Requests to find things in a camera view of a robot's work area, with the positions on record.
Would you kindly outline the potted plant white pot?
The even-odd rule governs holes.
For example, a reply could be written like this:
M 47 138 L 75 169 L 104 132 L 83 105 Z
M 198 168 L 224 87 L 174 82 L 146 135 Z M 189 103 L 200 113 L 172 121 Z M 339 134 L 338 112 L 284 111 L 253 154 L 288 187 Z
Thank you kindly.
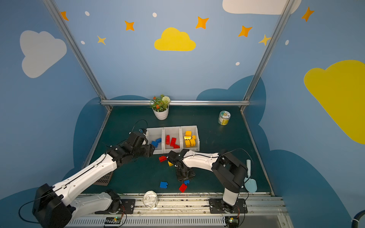
M 170 102 L 171 99 L 163 94 L 159 97 L 153 97 L 150 101 L 150 107 L 158 120 L 162 121 L 168 117 Z

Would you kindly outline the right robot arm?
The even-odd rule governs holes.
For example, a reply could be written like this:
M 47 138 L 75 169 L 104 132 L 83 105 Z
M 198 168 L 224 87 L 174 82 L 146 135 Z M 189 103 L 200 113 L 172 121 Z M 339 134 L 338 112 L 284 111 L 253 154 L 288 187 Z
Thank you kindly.
M 230 207 L 236 204 L 249 173 L 246 164 L 231 152 L 207 154 L 183 149 L 179 153 L 170 151 L 167 159 L 176 168 L 179 181 L 192 179 L 195 176 L 194 168 L 212 172 L 224 187 L 223 204 Z

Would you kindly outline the green yellow tin can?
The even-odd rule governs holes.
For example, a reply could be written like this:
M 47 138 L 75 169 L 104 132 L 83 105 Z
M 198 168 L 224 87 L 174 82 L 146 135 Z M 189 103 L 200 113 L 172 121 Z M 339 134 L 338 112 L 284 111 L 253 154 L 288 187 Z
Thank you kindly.
M 231 114 L 228 111 L 221 111 L 218 118 L 218 123 L 222 126 L 226 126 L 231 118 Z

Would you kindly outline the light blue spatula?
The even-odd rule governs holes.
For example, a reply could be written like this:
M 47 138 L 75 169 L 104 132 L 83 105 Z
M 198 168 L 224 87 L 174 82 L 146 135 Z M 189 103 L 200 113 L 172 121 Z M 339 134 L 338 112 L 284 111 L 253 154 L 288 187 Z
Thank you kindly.
M 244 180 L 244 188 L 247 192 L 255 193 L 258 189 L 256 180 L 252 178 L 252 161 L 246 160 L 247 177 Z

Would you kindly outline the blue lego brick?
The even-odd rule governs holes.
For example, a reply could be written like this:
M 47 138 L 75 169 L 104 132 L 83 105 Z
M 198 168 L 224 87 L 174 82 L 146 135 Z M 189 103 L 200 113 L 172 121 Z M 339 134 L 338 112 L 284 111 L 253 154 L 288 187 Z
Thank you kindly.
M 158 143 L 157 143 L 157 142 L 155 142 L 155 141 L 152 141 L 152 142 L 151 142 L 151 145 L 153 145 L 155 148 L 157 148 L 157 147 L 158 147 Z

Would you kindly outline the brown litter scoop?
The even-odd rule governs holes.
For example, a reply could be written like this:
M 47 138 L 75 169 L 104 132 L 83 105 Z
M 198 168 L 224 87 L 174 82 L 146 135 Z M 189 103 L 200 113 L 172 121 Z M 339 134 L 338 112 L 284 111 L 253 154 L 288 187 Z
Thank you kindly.
M 97 185 L 97 186 L 107 186 L 111 179 L 112 179 L 112 176 L 113 176 L 113 172 L 110 172 L 106 175 L 104 175 L 103 177 L 101 177 L 100 179 L 98 179 L 94 185 Z

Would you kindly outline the white left bin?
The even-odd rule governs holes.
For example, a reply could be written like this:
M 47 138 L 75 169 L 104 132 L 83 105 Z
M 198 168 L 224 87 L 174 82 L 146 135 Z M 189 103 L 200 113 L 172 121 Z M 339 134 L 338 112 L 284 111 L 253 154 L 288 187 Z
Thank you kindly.
M 158 146 L 155 148 L 154 155 L 155 154 L 165 154 L 166 148 L 165 148 L 165 130 L 163 127 L 158 128 L 147 128 L 147 135 L 146 138 L 149 143 L 156 142 L 158 139 L 159 143 Z

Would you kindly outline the left circuit board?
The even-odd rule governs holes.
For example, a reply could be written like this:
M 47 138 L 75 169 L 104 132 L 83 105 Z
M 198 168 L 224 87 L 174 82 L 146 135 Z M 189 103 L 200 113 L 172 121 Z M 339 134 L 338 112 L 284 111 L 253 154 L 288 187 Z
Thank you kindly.
M 119 227 L 122 224 L 122 217 L 106 217 L 103 227 Z

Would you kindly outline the red lego bottom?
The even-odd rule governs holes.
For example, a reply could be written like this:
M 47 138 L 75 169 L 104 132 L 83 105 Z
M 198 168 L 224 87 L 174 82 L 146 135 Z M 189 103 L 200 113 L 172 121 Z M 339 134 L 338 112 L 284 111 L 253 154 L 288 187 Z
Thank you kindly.
M 181 193 L 184 193 L 185 191 L 186 191 L 186 189 L 187 189 L 187 185 L 186 184 L 182 184 L 180 187 L 179 187 L 179 191 L 181 192 Z

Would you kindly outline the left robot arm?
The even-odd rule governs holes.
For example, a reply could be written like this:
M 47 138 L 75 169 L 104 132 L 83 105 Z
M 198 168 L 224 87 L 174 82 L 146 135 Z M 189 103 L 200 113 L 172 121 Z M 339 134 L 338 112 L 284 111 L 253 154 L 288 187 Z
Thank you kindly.
M 115 146 L 96 161 L 73 176 L 49 186 L 44 184 L 36 191 L 32 214 L 43 228 L 63 228 L 70 221 L 94 212 L 118 214 L 123 206 L 114 191 L 78 199 L 78 196 L 108 173 L 132 159 L 151 157 L 155 147 L 149 144 L 148 131 L 131 132 L 129 138 Z

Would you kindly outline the long red lego brick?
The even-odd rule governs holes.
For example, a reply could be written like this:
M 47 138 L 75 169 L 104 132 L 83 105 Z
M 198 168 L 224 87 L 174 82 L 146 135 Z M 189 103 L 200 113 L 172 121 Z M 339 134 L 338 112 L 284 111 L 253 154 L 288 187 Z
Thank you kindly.
M 170 145 L 172 146 L 172 147 L 174 147 L 174 146 L 176 146 L 176 138 L 172 138 L 171 140 L 170 140 Z

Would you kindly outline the white right bin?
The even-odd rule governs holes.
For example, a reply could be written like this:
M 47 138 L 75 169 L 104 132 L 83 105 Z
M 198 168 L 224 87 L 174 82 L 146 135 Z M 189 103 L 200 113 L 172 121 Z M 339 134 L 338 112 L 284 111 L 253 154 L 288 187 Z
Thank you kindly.
M 184 137 L 186 136 L 185 135 L 185 132 L 186 131 L 191 131 L 192 132 L 192 136 L 193 135 L 196 136 L 196 140 L 195 140 L 196 141 L 196 146 L 195 147 L 185 147 Z M 199 152 L 200 151 L 200 138 L 199 138 L 198 128 L 197 128 L 196 125 L 181 126 L 180 127 L 179 134 L 180 134 L 181 148 L 182 149 L 190 149 L 190 150 L 193 150 L 193 151 L 196 151 L 196 152 Z

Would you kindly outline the aluminium rail frame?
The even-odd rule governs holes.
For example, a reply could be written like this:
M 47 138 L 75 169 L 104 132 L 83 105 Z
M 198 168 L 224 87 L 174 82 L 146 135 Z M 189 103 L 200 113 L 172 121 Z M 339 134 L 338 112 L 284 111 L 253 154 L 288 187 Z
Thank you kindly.
M 81 194 L 78 199 L 96 196 Z M 221 199 L 218 192 L 205 193 L 158 193 L 159 202 L 156 208 L 150 209 L 143 204 L 142 193 L 120 194 L 120 199 L 135 199 L 133 214 L 95 214 L 90 213 L 70 221 L 66 228 L 111 228 L 103 227 L 106 217 L 122 217 L 122 224 L 115 228 L 128 227 L 224 227 L 225 217 L 240 219 L 239 228 L 292 228 L 294 225 L 281 197 L 269 193 L 239 194 L 245 199 L 248 208 L 243 214 L 211 214 L 208 200 Z

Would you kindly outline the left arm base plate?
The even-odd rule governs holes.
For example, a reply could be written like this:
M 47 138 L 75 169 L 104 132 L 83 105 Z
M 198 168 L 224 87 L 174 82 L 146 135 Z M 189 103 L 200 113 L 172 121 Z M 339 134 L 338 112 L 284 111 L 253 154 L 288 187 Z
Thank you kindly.
M 135 208 L 135 199 L 113 200 L 111 205 L 104 211 L 97 211 L 95 214 L 133 214 Z

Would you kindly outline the yellow lego brick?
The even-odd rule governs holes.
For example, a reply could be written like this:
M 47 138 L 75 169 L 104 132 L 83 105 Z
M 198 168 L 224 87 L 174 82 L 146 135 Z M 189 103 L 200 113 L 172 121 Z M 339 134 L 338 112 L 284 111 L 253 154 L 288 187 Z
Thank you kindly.
M 190 140 L 185 140 L 185 147 L 191 147 Z

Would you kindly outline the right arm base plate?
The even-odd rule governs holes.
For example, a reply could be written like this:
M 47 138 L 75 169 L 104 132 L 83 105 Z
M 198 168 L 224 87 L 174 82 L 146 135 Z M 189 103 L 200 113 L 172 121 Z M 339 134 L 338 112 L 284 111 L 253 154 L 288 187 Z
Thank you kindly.
M 208 200 L 211 214 L 243 214 L 248 212 L 245 199 L 237 199 L 232 206 L 223 199 L 211 198 Z

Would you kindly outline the right circuit board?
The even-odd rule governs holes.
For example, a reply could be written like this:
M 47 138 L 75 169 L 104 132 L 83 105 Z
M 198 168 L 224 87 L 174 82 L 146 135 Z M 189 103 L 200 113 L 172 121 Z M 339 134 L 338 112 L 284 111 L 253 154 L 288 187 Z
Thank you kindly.
M 238 228 L 240 219 L 237 217 L 225 217 L 225 228 Z

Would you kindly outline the circuit board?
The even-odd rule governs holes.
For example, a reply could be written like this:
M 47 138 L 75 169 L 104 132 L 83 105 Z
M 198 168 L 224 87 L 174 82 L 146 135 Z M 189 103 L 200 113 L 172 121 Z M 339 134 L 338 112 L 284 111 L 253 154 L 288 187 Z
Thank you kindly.
M 225 217 L 225 228 L 238 228 L 240 219 L 237 217 Z
M 106 217 L 103 227 L 119 227 L 122 224 L 122 217 Z

